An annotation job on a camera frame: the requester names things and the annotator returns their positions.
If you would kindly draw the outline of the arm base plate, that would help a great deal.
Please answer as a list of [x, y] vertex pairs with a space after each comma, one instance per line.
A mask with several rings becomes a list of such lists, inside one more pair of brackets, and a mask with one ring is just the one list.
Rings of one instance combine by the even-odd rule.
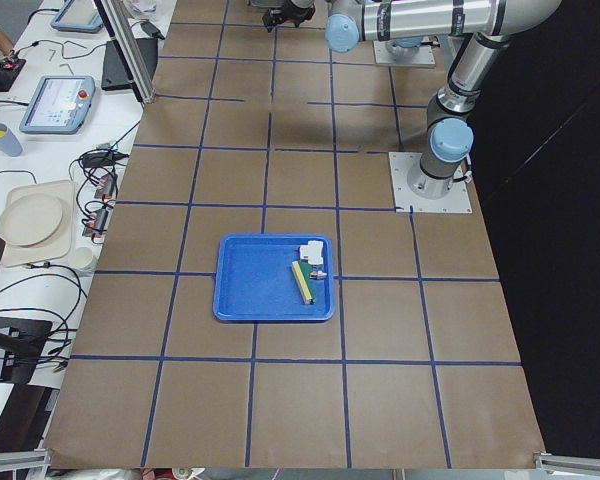
[[407, 46], [398, 40], [374, 41], [375, 63], [389, 67], [434, 68], [436, 60], [429, 37], [407, 39]]
[[421, 170], [417, 152], [390, 152], [394, 209], [399, 213], [471, 214], [468, 186], [458, 166], [447, 179], [434, 179]]

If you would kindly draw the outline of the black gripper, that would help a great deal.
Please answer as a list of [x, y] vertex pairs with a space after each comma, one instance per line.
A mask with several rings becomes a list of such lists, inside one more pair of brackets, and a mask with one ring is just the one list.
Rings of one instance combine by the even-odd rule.
[[284, 0], [280, 8], [269, 8], [262, 16], [262, 22], [268, 33], [289, 20], [294, 26], [309, 21], [315, 14], [313, 0]]

